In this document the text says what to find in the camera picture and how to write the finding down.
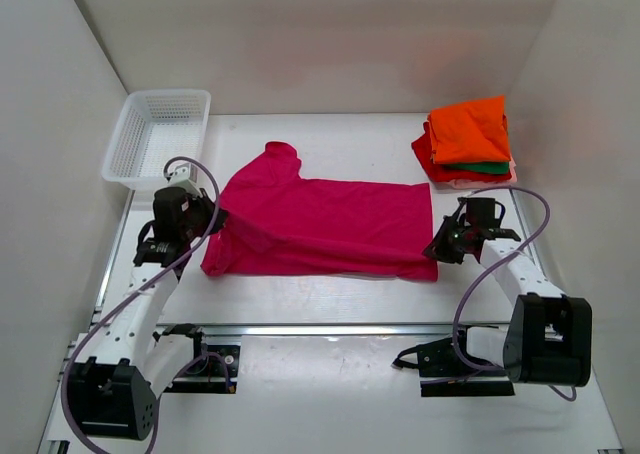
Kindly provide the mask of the magenta t shirt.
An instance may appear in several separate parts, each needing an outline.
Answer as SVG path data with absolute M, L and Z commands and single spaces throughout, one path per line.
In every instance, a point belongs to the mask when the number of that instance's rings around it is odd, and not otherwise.
M 231 177 L 220 199 L 228 217 L 201 262 L 206 275 L 437 280 L 423 254 L 433 238 L 429 184 L 305 179 L 301 167 L 294 147 L 271 141 Z

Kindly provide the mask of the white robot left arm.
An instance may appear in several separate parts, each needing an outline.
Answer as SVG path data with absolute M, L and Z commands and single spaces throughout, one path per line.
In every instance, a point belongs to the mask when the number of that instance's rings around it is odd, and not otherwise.
M 181 371 L 208 363 L 195 326 L 159 333 L 156 325 L 193 251 L 227 213 L 190 181 L 156 191 L 152 210 L 138 234 L 128 292 L 82 340 L 63 376 L 64 414 L 85 436 L 145 440 L 164 390 Z

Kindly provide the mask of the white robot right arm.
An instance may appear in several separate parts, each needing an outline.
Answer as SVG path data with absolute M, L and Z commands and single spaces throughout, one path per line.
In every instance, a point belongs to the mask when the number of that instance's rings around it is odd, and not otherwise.
M 588 384 L 591 305 L 547 279 L 525 254 L 533 240 L 503 227 L 505 214 L 505 206 L 494 198 L 467 196 L 444 217 L 424 256 L 447 264 L 472 256 L 483 271 L 456 308 L 451 336 L 401 351 L 393 368 L 418 371 L 424 386 L 459 386 L 476 376 L 552 388 Z M 508 325 L 462 323 L 465 304 L 488 278 L 495 280 L 513 308 Z

